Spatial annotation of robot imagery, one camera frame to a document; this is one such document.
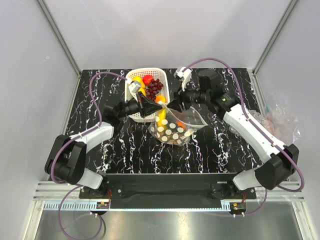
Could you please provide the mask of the yellow banana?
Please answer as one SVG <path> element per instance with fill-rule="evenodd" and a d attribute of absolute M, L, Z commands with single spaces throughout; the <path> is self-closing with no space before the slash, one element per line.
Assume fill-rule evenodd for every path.
<path fill-rule="evenodd" d="M 167 127 L 168 120 L 167 120 L 167 111 L 166 109 L 162 109 L 159 111 L 157 116 L 155 117 L 155 121 L 158 127 Z"/>

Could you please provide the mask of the orange fruit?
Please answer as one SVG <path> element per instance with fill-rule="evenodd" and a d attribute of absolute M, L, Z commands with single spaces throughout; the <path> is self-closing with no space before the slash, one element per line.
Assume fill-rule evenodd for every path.
<path fill-rule="evenodd" d="M 177 122 L 176 122 L 176 125 L 177 125 L 178 127 L 180 127 L 180 128 L 183 128 L 183 129 L 186 128 L 185 124 L 182 123 L 182 122 L 180 122 L 180 121 L 177 121 Z"/>

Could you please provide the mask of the purple red grape bunch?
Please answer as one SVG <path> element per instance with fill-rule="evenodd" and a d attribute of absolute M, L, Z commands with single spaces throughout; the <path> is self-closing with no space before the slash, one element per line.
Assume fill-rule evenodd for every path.
<path fill-rule="evenodd" d="M 153 79 L 152 83 L 146 87 L 146 97 L 152 101 L 155 101 L 157 95 L 161 92 L 163 87 L 163 83 L 158 78 L 156 80 Z"/>

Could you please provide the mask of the clear dotted zip bag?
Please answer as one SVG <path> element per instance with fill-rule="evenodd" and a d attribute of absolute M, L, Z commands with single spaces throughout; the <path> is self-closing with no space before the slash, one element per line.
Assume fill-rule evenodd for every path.
<path fill-rule="evenodd" d="M 158 115 L 160 110 L 156 112 L 154 121 L 151 122 L 151 124 L 148 127 L 149 133 L 154 138 L 156 138 L 155 137 L 156 132 L 163 132 L 165 130 L 171 130 L 173 132 L 179 132 L 179 133 L 189 131 L 191 132 L 191 136 L 192 136 L 198 130 L 208 125 L 203 119 L 203 117 L 200 115 L 200 113 L 193 107 L 190 107 L 188 110 L 185 110 L 183 112 L 178 112 L 176 110 L 168 108 L 167 106 L 163 106 L 162 109 L 166 109 L 166 119 L 168 123 L 166 125 L 166 128 L 162 126 L 158 127 L 156 123 L 156 116 Z M 176 124 L 177 121 L 185 124 L 186 128 L 183 129 L 181 127 L 178 127 Z"/>

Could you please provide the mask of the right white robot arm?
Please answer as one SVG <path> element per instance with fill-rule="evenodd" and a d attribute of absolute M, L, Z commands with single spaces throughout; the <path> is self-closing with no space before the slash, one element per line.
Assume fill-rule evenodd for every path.
<path fill-rule="evenodd" d="M 168 107 L 179 112 L 187 110 L 192 104 L 204 104 L 230 127 L 234 128 L 260 158 L 262 165 L 238 173 L 227 185 L 228 195 L 239 198 L 245 190 L 264 187 L 273 190 L 293 175 L 298 162 L 299 149 L 286 145 L 266 130 L 246 109 L 233 93 L 227 92 L 221 85 L 220 76 L 213 70 L 205 69 L 198 74 L 199 89 L 188 89 L 192 71 L 178 68 L 174 77 L 181 85 L 174 92 Z"/>

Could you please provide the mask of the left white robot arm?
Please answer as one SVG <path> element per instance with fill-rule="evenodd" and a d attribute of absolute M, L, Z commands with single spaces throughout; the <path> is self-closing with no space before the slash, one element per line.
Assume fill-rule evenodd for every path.
<path fill-rule="evenodd" d="M 73 136 L 59 135 L 51 148 L 44 171 L 56 184 L 70 184 L 90 188 L 97 198 L 108 193 L 104 177 L 86 168 L 87 154 L 102 142 L 117 136 L 123 118 L 139 113 L 143 118 L 161 110 L 162 106 L 139 93 L 137 99 L 106 106 L 101 121 Z"/>

